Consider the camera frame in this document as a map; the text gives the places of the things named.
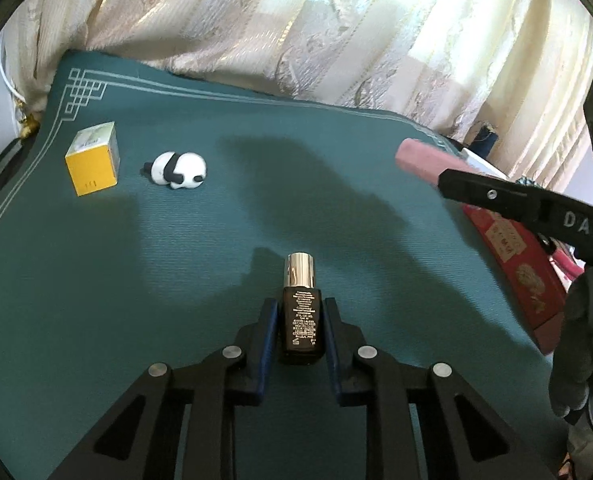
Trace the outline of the gloved right hand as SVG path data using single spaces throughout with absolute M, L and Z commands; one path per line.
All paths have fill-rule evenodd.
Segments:
M 548 393 L 555 415 L 585 407 L 593 376 L 593 266 L 585 266 L 570 286 L 559 344 L 554 352 Z

